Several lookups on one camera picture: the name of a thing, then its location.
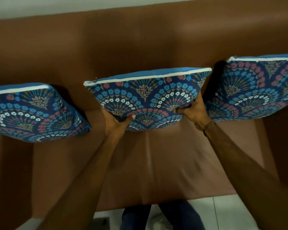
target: cushion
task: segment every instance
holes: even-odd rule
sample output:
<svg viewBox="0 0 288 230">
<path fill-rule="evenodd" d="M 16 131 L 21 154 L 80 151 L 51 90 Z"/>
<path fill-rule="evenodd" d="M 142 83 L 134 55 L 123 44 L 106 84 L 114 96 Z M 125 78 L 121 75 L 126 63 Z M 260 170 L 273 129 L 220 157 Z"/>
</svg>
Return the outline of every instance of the cushion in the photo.
<svg viewBox="0 0 288 230">
<path fill-rule="evenodd" d="M 141 71 L 86 81 L 96 100 L 119 121 L 136 114 L 127 130 L 142 131 L 176 124 L 173 113 L 196 98 L 211 68 L 173 68 Z"/>
<path fill-rule="evenodd" d="M 229 58 L 205 104 L 214 120 L 263 118 L 285 107 L 288 54 Z"/>
<path fill-rule="evenodd" d="M 0 86 L 0 133 L 26 142 L 61 139 L 91 126 L 44 83 Z"/>
</svg>

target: brown leather sofa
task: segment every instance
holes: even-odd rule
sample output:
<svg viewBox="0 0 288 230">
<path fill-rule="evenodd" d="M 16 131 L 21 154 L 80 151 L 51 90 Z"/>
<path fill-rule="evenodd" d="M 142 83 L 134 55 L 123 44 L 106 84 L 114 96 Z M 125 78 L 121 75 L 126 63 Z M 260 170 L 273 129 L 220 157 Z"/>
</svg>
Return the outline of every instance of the brown leather sofa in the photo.
<svg viewBox="0 0 288 230">
<path fill-rule="evenodd" d="M 0 229 L 45 216 L 96 156 L 104 118 L 83 81 L 283 53 L 288 0 L 195 0 L 0 20 L 0 85 L 63 86 L 92 124 L 85 135 L 35 144 L 0 135 Z M 288 187 L 288 107 L 264 119 L 218 124 Z M 97 210 L 233 193 L 207 138 L 184 118 L 164 129 L 126 132 Z"/>
</svg>

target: person's left arm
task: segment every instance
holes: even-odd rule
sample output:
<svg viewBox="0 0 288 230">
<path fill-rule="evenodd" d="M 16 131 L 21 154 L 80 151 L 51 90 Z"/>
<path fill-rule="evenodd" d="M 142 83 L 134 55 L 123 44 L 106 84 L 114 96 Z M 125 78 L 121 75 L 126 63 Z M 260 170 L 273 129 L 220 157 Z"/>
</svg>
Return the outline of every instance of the person's left arm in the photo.
<svg viewBox="0 0 288 230">
<path fill-rule="evenodd" d="M 98 158 L 89 160 L 37 230 L 81 230 L 92 221 L 113 151 L 135 118 L 132 115 L 119 123 L 104 108 L 101 109 L 106 119 L 106 137 L 95 153 Z"/>
</svg>

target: person's right arm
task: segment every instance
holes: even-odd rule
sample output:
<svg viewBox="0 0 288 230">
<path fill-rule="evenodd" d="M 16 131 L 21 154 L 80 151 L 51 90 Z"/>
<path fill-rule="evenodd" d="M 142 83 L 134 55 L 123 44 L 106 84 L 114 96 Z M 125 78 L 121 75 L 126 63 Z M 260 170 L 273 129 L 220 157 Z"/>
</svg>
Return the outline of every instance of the person's right arm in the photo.
<svg viewBox="0 0 288 230">
<path fill-rule="evenodd" d="M 180 108 L 176 113 L 185 115 L 201 131 L 212 122 L 200 93 L 191 108 Z M 209 125 L 205 133 L 228 179 L 258 226 L 262 230 L 288 230 L 288 191 L 218 125 Z"/>
</svg>

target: leg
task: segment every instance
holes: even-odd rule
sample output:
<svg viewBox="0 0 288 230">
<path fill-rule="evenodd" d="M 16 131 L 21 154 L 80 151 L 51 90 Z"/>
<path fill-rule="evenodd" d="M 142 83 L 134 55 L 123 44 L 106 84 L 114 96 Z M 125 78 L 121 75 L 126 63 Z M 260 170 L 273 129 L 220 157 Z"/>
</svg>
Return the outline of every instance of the leg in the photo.
<svg viewBox="0 0 288 230">
<path fill-rule="evenodd" d="M 151 205 L 127 207 L 122 215 L 120 230 L 145 230 Z"/>
<path fill-rule="evenodd" d="M 205 230 L 199 214 L 185 200 L 175 200 L 159 204 L 159 207 L 173 230 Z"/>
</svg>

